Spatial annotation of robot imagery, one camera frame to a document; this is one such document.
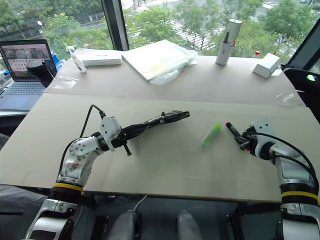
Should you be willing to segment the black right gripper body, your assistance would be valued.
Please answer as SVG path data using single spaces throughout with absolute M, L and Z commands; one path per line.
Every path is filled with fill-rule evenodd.
M 244 136 L 248 139 L 250 139 L 251 142 L 251 147 L 250 150 L 248 150 L 250 152 L 250 154 L 255 154 L 255 150 L 256 150 L 256 146 L 257 146 L 257 137 L 254 135 L 254 133 L 256 133 L 256 129 L 254 127 L 249 127 L 245 132 L 242 133 L 241 136 Z

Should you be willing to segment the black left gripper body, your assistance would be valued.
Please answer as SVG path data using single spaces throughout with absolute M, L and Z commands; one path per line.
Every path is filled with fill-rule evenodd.
M 128 144 L 128 136 L 126 130 L 122 129 L 118 136 L 111 140 L 111 143 L 114 148 L 120 148 L 122 146 L 126 148 Z

